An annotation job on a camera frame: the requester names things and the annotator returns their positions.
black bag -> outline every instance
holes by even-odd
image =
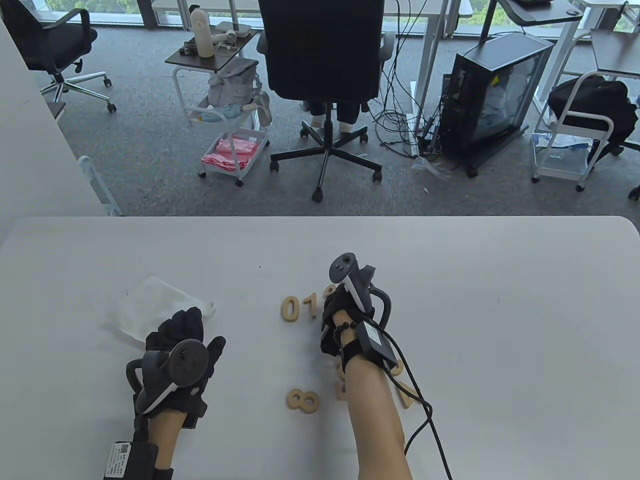
[[[576,79],[556,86],[549,94],[549,107],[560,118]],[[595,113],[608,116],[613,121],[613,132],[609,142],[620,144],[631,135],[636,128],[636,106],[629,101],[627,86],[618,80],[605,80],[600,75],[588,77],[580,85],[571,104],[572,111]],[[591,130],[607,130],[607,124],[592,118],[578,118],[567,115],[565,125],[588,128]]]

office chair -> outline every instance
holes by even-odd
[[[77,85],[103,77],[104,86],[111,86],[111,80],[105,72],[66,80],[62,76],[62,71],[72,63],[76,66],[76,73],[80,73],[83,66],[80,57],[91,51],[91,43],[98,37],[98,32],[91,28],[87,10],[74,8],[57,22],[45,25],[38,22],[20,0],[1,0],[0,12],[28,69],[43,70],[52,77],[51,84],[42,88],[40,93],[44,95],[55,91],[53,101],[58,103],[63,92],[74,90],[102,99],[107,102],[110,113],[116,111],[116,106],[109,101],[109,97]],[[76,15],[80,15],[81,25],[67,23]]]
[[[339,149],[356,138],[367,141],[367,127],[334,140],[331,110],[334,102],[365,106],[378,96],[382,66],[391,58],[395,39],[392,32],[385,33],[380,47],[384,0],[259,0],[259,4],[264,31],[257,49],[266,57],[269,87],[285,99],[326,104],[324,138],[306,122],[300,131],[320,147],[273,154],[269,169],[277,172],[281,160],[323,154],[311,197],[315,202],[323,199],[330,156],[370,168],[373,181],[382,181],[382,165]]]

hand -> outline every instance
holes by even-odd
[[[171,350],[186,339],[200,342],[204,340],[202,313],[199,308],[192,307],[186,312],[180,310],[171,319],[162,322],[157,332],[147,335],[147,350]],[[207,346],[209,363],[202,378],[190,387],[178,388],[170,393],[149,413],[149,417],[155,417],[164,410],[177,410],[187,414],[183,427],[194,428],[197,418],[202,417],[207,410],[207,404],[202,401],[202,392],[213,375],[214,366],[226,343],[224,337],[214,338]]]

wooden number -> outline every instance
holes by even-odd
[[[417,396],[418,394],[415,392],[414,389],[410,388],[409,385],[407,385],[406,383],[403,383],[401,381],[398,382],[400,385],[403,386],[403,388],[408,391],[411,392],[413,395]],[[402,390],[400,390],[399,388],[396,389],[398,391],[398,394],[400,395],[400,400],[402,401],[402,405],[405,408],[409,408],[411,406],[411,404],[414,402],[414,400],[407,394],[405,394]]]
[[[337,360],[338,366],[335,369],[335,372],[338,374],[338,378],[342,381],[346,381],[347,378],[344,375],[344,372],[342,371],[342,359],[340,357],[338,357]]]
[[[324,293],[322,294],[322,298],[327,298],[333,292],[335,292],[335,285],[331,284],[327,288],[324,289]]]
[[[335,398],[338,402],[344,402],[347,399],[347,385],[343,381],[335,382]]]
[[[305,413],[315,413],[320,407],[320,398],[315,392],[303,392],[294,388],[287,395],[287,406],[291,410],[300,409]]]
[[[293,312],[289,313],[289,304],[293,305]],[[300,301],[296,297],[286,297],[282,302],[282,318],[285,322],[295,322],[300,316]]]
[[[393,375],[394,377],[397,377],[398,375],[400,375],[402,372],[404,371],[404,365],[402,363],[402,360],[400,360],[398,358],[398,366],[396,368],[394,368],[393,370],[391,370],[391,375]]]
[[[307,298],[305,298],[302,303],[306,305],[307,303],[311,304],[311,318],[316,318],[318,312],[318,295],[313,292]]]

computer case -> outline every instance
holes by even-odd
[[[440,120],[443,153],[475,166],[480,150],[519,130],[552,47],[509,33],[457,54]]]

